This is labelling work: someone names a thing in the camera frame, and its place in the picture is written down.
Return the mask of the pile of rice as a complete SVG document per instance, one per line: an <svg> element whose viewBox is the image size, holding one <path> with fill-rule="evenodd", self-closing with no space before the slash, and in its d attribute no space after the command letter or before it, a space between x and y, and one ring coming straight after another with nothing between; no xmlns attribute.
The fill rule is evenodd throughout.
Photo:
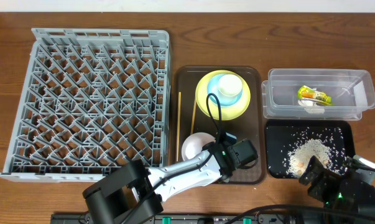
<svg viewBox="0 0 375 224"><path fill-rule="evenodd" d="M346 149L341 128L331 127L290 127L289 140L283 143L280 152L286 153L282 159L281 173L286 177L299 178L308 166L309 160L316 157L324 168L344 174Z"/></svg>

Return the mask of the white bowl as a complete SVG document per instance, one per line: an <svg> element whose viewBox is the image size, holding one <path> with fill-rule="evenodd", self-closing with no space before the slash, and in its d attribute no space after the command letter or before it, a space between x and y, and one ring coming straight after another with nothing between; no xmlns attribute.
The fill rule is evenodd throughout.
<svg viewBox="0 0 375 224"><path fill-rule="evenodd" d="M192 159L202 151L205 144L214 142L215 138L208 133L193 133L182 144L182 159Z"/></svg>

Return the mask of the white tissue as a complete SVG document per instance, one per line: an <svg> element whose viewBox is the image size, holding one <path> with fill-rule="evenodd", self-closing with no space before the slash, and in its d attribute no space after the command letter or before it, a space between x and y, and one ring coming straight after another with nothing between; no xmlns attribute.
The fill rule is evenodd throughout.
<svg viewBox="0 0 375 224"><path fill-rule="evenodd" d="M298 104L309 114L323 114L325 112L323 106L311 100L298 100Z"/></svg>

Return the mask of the green orange snack wrapper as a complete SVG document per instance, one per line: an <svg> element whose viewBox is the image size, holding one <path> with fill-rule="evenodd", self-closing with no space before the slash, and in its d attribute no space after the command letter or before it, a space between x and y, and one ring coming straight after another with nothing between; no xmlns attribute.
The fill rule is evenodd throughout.
<svg viewBox="0 0 375 224"><path fill-rule="evenodd" d="M297 98L301 100L312 100L314 102L330 106L332 105L331 97L326 93L317 91L314 88L310 88L306 85L300 87L297 92Z"/></svg>

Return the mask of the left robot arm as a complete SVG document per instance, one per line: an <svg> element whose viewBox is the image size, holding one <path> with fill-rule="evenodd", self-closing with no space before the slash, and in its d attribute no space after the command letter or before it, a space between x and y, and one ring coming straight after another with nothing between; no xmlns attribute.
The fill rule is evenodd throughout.
<svg viewBox="0 0 375 224"><path fill-rule="evenodd" d="M94 223L144 223L163 211L162 203L194 187L229 179L257 160L252 142L210 142L194 158L167 167L134 161L83 191Z"/></svg>

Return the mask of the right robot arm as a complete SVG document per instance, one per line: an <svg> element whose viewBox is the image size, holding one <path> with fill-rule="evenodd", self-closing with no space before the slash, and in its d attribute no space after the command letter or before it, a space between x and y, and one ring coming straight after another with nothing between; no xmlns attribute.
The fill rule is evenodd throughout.
<svg viewBox="0 0 375 224"><path fill-rule="evenodd" d="M375 163L355 155L343 163L347 171L336 174L312 156L299 178L309 185L308 195L323 203L324 208L345 210L375 217Z"/></svg>

